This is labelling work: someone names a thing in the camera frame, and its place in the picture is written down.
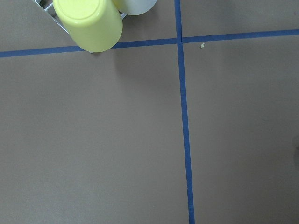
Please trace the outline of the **white cup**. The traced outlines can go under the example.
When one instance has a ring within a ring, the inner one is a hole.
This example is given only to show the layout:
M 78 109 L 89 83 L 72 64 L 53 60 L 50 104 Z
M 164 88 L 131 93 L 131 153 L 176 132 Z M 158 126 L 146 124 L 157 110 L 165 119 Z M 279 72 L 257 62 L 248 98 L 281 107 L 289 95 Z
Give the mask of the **white cup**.
M 157 0 L 112 0 L 116 8 L 128 15 L 141 15 L 151 10 Z

